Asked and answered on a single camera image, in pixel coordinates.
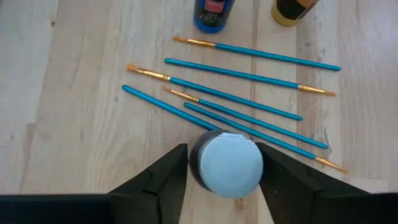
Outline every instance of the blue paint bottle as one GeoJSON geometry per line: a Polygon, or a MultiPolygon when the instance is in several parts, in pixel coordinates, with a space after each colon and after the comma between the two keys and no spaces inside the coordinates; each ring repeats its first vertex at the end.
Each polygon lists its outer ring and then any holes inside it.
{"type": "Polygon", "coordinates": [[[195,25],[208,34],[224,29],[235,0],[196,0],[193,12],[195,25]]]}

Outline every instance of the wood grain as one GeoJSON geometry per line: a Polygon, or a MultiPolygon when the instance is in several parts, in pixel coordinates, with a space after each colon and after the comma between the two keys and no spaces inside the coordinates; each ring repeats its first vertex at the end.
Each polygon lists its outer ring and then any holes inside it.
{"type": "MultiPolygon", "coordinates": [[[[326,142],[330,148],[321,150],[239,121],[342,164],[348,175],[280,149],[349,184],[370,192],[398,190],[397,1],[320,1],[295,27],[272,19],[272,0],[236,1],[228,26],[216,35],[195,28],[193,2],[0,0],[0,194],[109,192],[205,131],[126,94],[123,84],[186,110],[182,99],[161,90],[172,86],[326,142]],[[343,69],[335,73],[181,44],[172,41],[175,35],[343,69]],[[178,68],[166,65],[166,57],[317,86],[338,96],[178,68]],[[127,63],[305,119],[296,123],[129,73],[127,63]]],[[[272,223],[260,189],[228,200],[203,190],[190,174],[187,181],[181,223],[272,223]]]]}

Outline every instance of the paintbrush handle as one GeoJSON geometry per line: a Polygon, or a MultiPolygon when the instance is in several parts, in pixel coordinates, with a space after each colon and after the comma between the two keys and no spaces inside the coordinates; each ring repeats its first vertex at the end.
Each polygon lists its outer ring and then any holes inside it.
{"type": "Polygon", "coordinates": [[[260,109],[260,110],[264,110],[264,111],[268,111],[268,112],[271,112],[271,113],[274,113],[277,115],[281,115],[286,118],[295,119],[297,121],[303,120],[303,118],[299,115],[288,113],[288,112],[282,111],[282,110],[278,110],[278,109],[272,108],[270,106],[262,105],[262,104],[259,104],[259,103],[256,103],[256,102],[253,102],[250,100],[246,100],[244,98],[240,98],[240,97],[228,94],[228,93],[224,93],[222,91],[214,90],[214,89],[202,86],[202,85],[198,85],[198,84],[195,84],[192,82],[181,80],[179,78],[171,77],[170,82],[181,85],[181,86],[185,86],[185,87],[188,87],[188,88],[191,88],[194,90],[198,90],[198,91],[201,91],[201,92],[204,92],[207,94],[215,95],[215,96],[227,99],[227,100],[231,100],[231,101],[234,101],[237,103],[248,105],[248,106],[260,109]]]}
{"type": "Polygon", "coordinates": [[[315,67],[315,68],[324,68],[324,69],[329,69],[329,70],[333,70],[333,71],[341,70],[341,67],[336,66],[336,65],[328,65],[325,63],[313,62],[310,60],[304,60],[304,59],[293,58],[293,57],[288,57],[288,56],[284,56],[284,55],[272,54],[272,53],[268,53],[268,52],[262,52],[259,50],[247,49],[244,47],[236,47],[236,46],[231,46],[228,44],[216,43],[215,48],[221,49],[221,50],[226,50],[229,52],[252,55],[252,56],[257,56],[257,57],[262,57],[262,58],[279,60],[279,61],[283,61],[283,62],[296,63],[299,65],[306,65],[306,66],[315,67]]]}
{"type": "Polygon", "coordinates": [[[133,89],[132,87],[130,87],[128,85],[123,85],[122,89],[124,91],[134,95],[134,96],[138,96],[139,98],[141,98],[143,100],[146,100],[149,103],[152,103],[152,104],[154,104],[154,105],[156,105],[156,106],[158,106],[158,107],[160,107],[162,109],[165,109],[168,112],[170,112],[172,114],[175,114],[175,115],[177,115],[177,116],[179,116],[179,117],[181,117],[183,119],[186,119],[187,121],[190,121],[191,123],[196,124],[196,125],[198,125],[200,127],[203,127],[203,128],[205,128],[205,129],[207,129],[209,131],[215,130],[215,129],[220,129],[219,127],[217,127],[215,125],[212,125],[212,124],[210,124],[210,123],[208,123],[208,122],[206,122],[206,121],[204,121],[204,120],[202,120],[200,118],[197,118],[197,117],[195,117],[193,115],[190,115],[187,112],[184,112],[184,111],[182,111],[182,110],[180,110],[178,108],[175,108],[175,107],[173,107],[171,105],[168,105],[167,103],[164,103],[164,102],[162,102],[162,101],[160,101],[160,100],[158,100],[156,98],[153,98],[153,97],[151,97],[151,96],[149,96],[149,95],[147,95],[147,94],[145,94],[145,93],[143,93],[141,91],[135,90],[135,89],[133,89]]]}
{"type": "Polygon", "coordinates": [[[268,77],[262,77],[259,75],[252,75],[244,72],[237,72],[234,70],[228,70],[225,68],[218,68],[218,67],[212,67],[209,65],[201,65],[198,63],[193,63],[193,62],[186,62],[174,58],[167,58],[164,60],[165,63],[173,64],[173,65],[178,65],[182,67],[187,67],[187,68],[195,68],[207,72],[215,72],[223,75],[229,75],[232,77],[238,77],[238,78],[244,78],[252,81],[257,81],[257,82],[263,82],[263,83],[268,83],[272,85],[278,85],[278,86],[284,86],[287,88],[294,88],[297,89],[299,87],[298,83],[293,83],[293,82],[288,82],[288,81],[283,81],[279,80],[276,78],[268,78],[268,77]]]}
{"type": "Polygon", "coordinates": [[[305,136],[302,136],[301,134],[293,133],[293,132],[288,131],[286,129],[283,129],[283,128],[280,128],[278,126],[275,126],[273,124],[269,124],[267,122],[261,121],[259,119],[252,118],[250,116],[247,116],[247,115],[242,114],[240,112],[237,112],[235,110],[231,110],[229,108],[226,108],[225,106],[221,106],[221,105],[218,105],[216,103],[212,103],[212,102],[209,102],[209,101],[206,101],[206,100],[203,100],[203,99],[199,99],[198,103],[201,104],[201,105],[205,105],[205,106],[207,106],[207,107],[209,107],[211,109],[214,109],[214,110],[226,113],[228,115],[234,116],[235,118],[239,118],[239,119],[242,119],[244,121],[248,121],[250,123],[262,126],[263,128],[267,128],[267,129],[276,131],[278,133],[285,134],[287,136],[290,136],[290,137],[298,139],[300,141],[309,143],[311,145],[318,146],[318,147],[321,147],[321,148],[324,148],[324,149],[328,148],[328,145],[326,145],[324,143],[321,143],[321,142],[315,141],[313,139],[307,138],[305,136]]]}
{"type": "Polygon", "coordinates": [[[261,139],[263,139],[265,141],[271,142],[271,143],[273,143],[273,144],[275,144],[277,146],[284,147],[284,148],[286,148],[286,149],[288,149],[290,151],[293,151],[293,152],[295,152],[297,154],[300,154],[302,156],[305,156],[307,158],[310,158],[310,159],[315,159],[316,158],[316,156],[314,154],[312,154],[311,152],[307,152],[307,151],[305,151],[305,150],[303,150],[301,148],[295,147],[295,146],[293,146],[291,144],[288,144],[286,142],[283,142],[283,141],[281,141],[279,139],[273,138],[273,137],[268,136],[266,134],[263,134],[263,133],[261,133],[259,131],[256,131],[254,129],[248,128],[248,127],[246,127],[246,126],[244,126],[242,124],[239,124],[239,123],[236,123],[234,121],[231,121],[230,119],[227,119],[227,118],[224,118],[224,117],[222,117],[220,115],[214,114],[214,113],[212,113],[210,111],[207,111],[205,109],[197,107],[197,106],[195,106],[195,105],[193,105],[191,103],[184,103],[184,106],[186,108],[188,108],[188,109],[191,109],[193,111],[196,111],[198,113],[206,115],[206,116],[208,116],[210,118],[213,118],[213,119],[215,119],[217,121],[220,121],[220,122],[222,122],[224,124],[227,124],[227,125],[229,125],[231,127],[234,127],[234,128],[239,129],[241,131],[244,131],[244,132],[246,132],[248,134],[251,134],[253,136],[259,137],[259,138],[261,138],[261,139]]]}

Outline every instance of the paintbrush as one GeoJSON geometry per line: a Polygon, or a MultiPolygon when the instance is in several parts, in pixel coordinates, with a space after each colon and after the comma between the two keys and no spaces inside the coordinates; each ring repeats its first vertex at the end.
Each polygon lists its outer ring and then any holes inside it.
{"type": "Polygon", "coordinates": [[[207,94],[215,95],[215,96],[218,96],[218,97],[221,97],[221,98],[224,98],[224,99],[227,99],[227,100],[231,100],[231,101],[234,101],[234,102],[237,102],[237,103],[241,103],[241,104],[244,104],[244,105],[247,105],[247,106],[251,106],[253,108],[257,108],[257,109],[260,109],[260,110],[268,111],[268,112],[271,112],[271,113],[274,113],[274,114],[277,114],[277,115],[284,116],[286,118],[295,119],[297,121],[303,120],[303,118],[301,116],[296,115],[296,114],[292,114],[292,113],[289,113],[289,112],[286,112],[286,111],[278,110],[278,109],[272,108],[270,106],[262,105],[260,103],[256,103],[256,102],[251,101],[251,100],[246,100],[246,99],[240,98],[238,96],[234,96],[234,95],[231,95],[231,94],[228,94],[228,93],[224,93],[222,91],[214,90],[212,88],[208,88],[208,87],[205,87],[205,86],[202,86],[202,85],[198,85],[196,83],[188,82],[188,81],[185,81],[185,80],[182,80],[182,79],[179,79],[179,78],[171,77],[171,76],[164,75],[164,74],[161,74],[161,73],[158,73],[158,72],[153,72],[153,71],[150,71],[150,70],[147,70],[147,69],[144,69],[144,68],[139,68],[139,67],[136,67],[136,66],[131,65],[131,64],[128,64],[126,66],[126,69],[129,70],[129,71],[141,73],[141,74],[153,77],[153,78],[158,78],[158,79],[163,80],[163,81],[167,81],[167,82],[171,82],[171,83],[178,84],[178,85],[181,85],[181,86],[185,86],[185,87],[188,87],[188,88],[191,88],[191,89],[194,89],[194,90],[197,90],[197,91],[201,91],[201,92],[204,92],[204,93],[207,93],[207,94]]]}
{"type": "Polygon", "coordinates": [[[336,66],[336,65],[328,65],[325,63],[313,62],[310,60],[304,60],[304,59],[293,58],[293,57],[288,57],[288,56],[284,56],[284,55],[262,52],[260,50],[247,49],[244,47],[237,47],[237,46],[232,46],[232,45],[228,45],[228,44],[214,43],[214,42],[209,42],[209,41],[205,41],[205,40],[186,39],[186,38],[182,38],[182,37],[174,37],[173,40],[183,42],[183,43],[198,45],[201,47],[209,47],[212,49],[226,50],[229,52],[235,52],[235,53],[240,53],[240,54],[245,54],[245,55],[279,60],[279,61],[283,61],[283,62],[295,63],[298,65],[306,65],[306,66],[315,67],[315,68],[324,68],[324,69],[333,70],[333,71],[341,70],[341,67],[336,66]]]}
{"type": "Polygon", "coordinates": [[[193,62],[186,62],[186,61],[178,60],[178,59],[174,59],[174,58],[166,58],[164,60],[164,62],[172,64],[172,65],[178,65],[178,66],[187,67],[187,68],[195,68],[195,69],[199,69],[199,70],[203,70],[203,71],[207,71],[207,72],[215,72],[215,73],[229,75],[229,76],[238,77],[238,78],[245,78],[247,80],[263,82],[263,83],[268,83],[268,84],[277,85],[277,86],[283,86],[283,87],[287,87],[287,88],[293,88],[296,90],[307,91],[307,92],[311,92],[311,93],[321,93],[321,94],[328,95],[328,96],[336,95],[336,93],[333,93],[332,91],[321,90],[319,88],[314,88],[314,87],[306,86],[303,84],[283,81],[283,80],[279,80],[276,78],[252,75],[252,74],[248,74],[248,73],[244,73],[244,72],[228,70],[225,68],[212,67],[209,65],[202,65],[202,64],[193,63],[193,62]]]}
{"type": "Polygon", "coordinates": [[[145,94],[145,93],[143,93],[141,91],[138,91],[138,90],[134,89],[131,86],[123,85],[122,89],[124,91],[134,95],[134,96],[137,96],[137,97],[139,97],[139,98],[141,98],[141,99],[143,99],[145,101],[148,101],[149,103],[152,103],[152,104],[154,104],[154,105],[156,105],[156,106],[158,106],[158,107],[160,107],[162,109],[165,109],[166,111],[168,111],[168,112],[170,112],[172,114],[175,114],[175,115],[177,115],[177,116],[179,116],[179,117],[181,117],[183,119],[186,119],[187,121],[190,121],[191,123],[196,124],[196,125],[198,125],[200,127],[203,127],[203,128],[205,128],[205,129],[207,129],[209,131],[215,130],[215,129],[220,129],[219,127],[217,127],[215,125],[212,125],[209,122],[206,122],[206,121],[204,121],[204,120],[202,120],[200,118],[197,118],[197,117],[195,117],[193,115],[188,114],[187,112],[184,112],[184,111],[182,111],[182,110],[180,110],[178,108],[175,108],[175,107],[173,107],[171,105],[168,105],[167,103],[164,103],[163,101],[160,101],[160,100],[158,100],[158,99],[156,99],[154,97],[151,97],[151,96],[149,96],[149,95],[147,95],[147,94],[145,94]]]}
{"type": "Polygon", "coordinates": [[[199,104],[204,105],[204,106],[207,106],[207,107],[209,107],[209,108],[211,108],[211,109],[214,109],[214,110],[217,110],[217,111],[226,113],[226,114],[228,114],[228,115],[234,116],[235,118],[239,118],[239,119],[242,119],[242,120],[244,120],[244,121],[248,121],[248,122],[250,122],[250,123],[253,123],[253,124],[262,126],[263,128],[267,128],[267,129],[276,131],[276,132],[278,132],[278,133],[281,133],[281,134],[290,136],[290,137],[292,137],[292,138],[298,139],[298,140],[300,140],[300,141],[309,143],[309,144],[314,145],[314,146],[318,146],[318,147],[321,147],[321,148],[324,148],[324,149],[327,149],[327,148],[328,148],[328,145],[326,145],[326,144],[324,144],[324,143],[315,141],[315,140],[313,140],[313,139],[307,138],[307,137],[302,136],[302,135],[297,134],[297,133],[293,133],[293,132],[288,131],[288,130],[286,130],[286,129],[283,129],[283,128],[280,128],[280,127],[278,127],[278,126],[275,126],[275,125],[266,123],[266,122],[264,122],[264,121],[261,121],[261,120],[259,120],[259,119],[252,118],[252,117],[250,117],[250,116],[247,116],[247,115],[245,115],[245,114],[242,114],[242,113],[237,112],[237,111],[234,111],[234,110],[231,110],[231,109],[229,109],[229,108],[226,108],[226,107],[224,107],[224,106],[218,105],[218,104],[216,104],[216,103],[212,103],[212,102],[206,101],[206,100],[204,100],[204,99],[200,99],[200,98],[198,98],[198,97],[195,97],[195,96],[192,96],[192,95],[188,95],[188,94],[186,94],[186,93],[182,93],[182,92],[177,91],[177,90],[173,90],[173,89],[171,89],[171,88],[163,87],[163,89],[164,89],[165,91],[170,92],[170,93],[176,94],[177,96],[180,96],[180,97],[182,97],[182,98],[184,98],[184,99],[186,99],[186,100],[190,100],[190,101],[192,101],[192,102],[199,103],[199,104]]]}
{"type": "Polygon", "coordinates": [[[288,150],[290,150],[292,152],[295,152],[297,154],[305,156],[305,157],[307,157],[309,159],[313,159],[313,160],[315,160],[315,161],[317,161],[317,162],[319,162],[319,163],[321,163],[323,165],[330,166],[330,167],[335,168],[335,169],[337,169],[337,170],[339,170],[339,171],[341,171],[343,173],[347,173],[347,170],[344,170],[340,166],[338,166],[338,165],[336,165],[336,164],[334,164],[334,163],[332,163],[332,162],[330,162],[330,161],[328,161],[328,160],[326,160],[326,159],[324,159],[322,157],[318,157],[318,156],[312,154],[311,152],[307,152],[304,149],[301,149],[299,147],[295,147],[295,146],[293,146],[291,144],[288,144],[286,142],[283,142],[283,141],[281,141],[279,139],[273,138],[273,137],[268,136],[266,134],[263,134],[263,133],[261,133],[259,131],[256,131],[254,129],[246,127],[246,126],[244,126],[242,124],[239,124],[237,122],[231,121],[230,119],[227,119],[227,118],[224,118],[224,117],[222,117],[220,115],[214,114],[214,113],[212,113],[210,111],[207,111],[207,110],[205,110],[203,108],[195,106],[195,105],[193,105],[191,103],[184,103],[184,106],[186,108],[191,109],[193,111],[196,111],[196,112],[198,112],[200,114],[203,114],[203,115],[206,115],[206,116],[208,116],[210,118],[213,118],[213,119],[215,119],[215,120],[217,120],[219,122],[227,124],[227,125],[229,125],[231,127],[234,127],[234,128],[239,129],[241,131],[244,131],[244,132],[246,132],[248,134],[251,134],[253,136],[259,137],[259,138],[261,138],[261,139],[263,139],[265,141],[271,142],[271,143],[273,143],[273,144],[275,144],[277,146],[280,146],[280,147],[283,147],[285,149],[288,149],[288,150]]]}

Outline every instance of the light blue cap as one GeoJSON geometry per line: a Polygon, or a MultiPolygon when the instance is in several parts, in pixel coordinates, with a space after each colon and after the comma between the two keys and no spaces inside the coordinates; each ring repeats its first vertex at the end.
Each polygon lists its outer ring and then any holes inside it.
{"type": "Polygon", "coordinates": [[[222,197],[250,194],[259,184],[262,171],[259,148],[242,134],[220,134],[209,141],[199,156],[203,183],[222,197]]]}

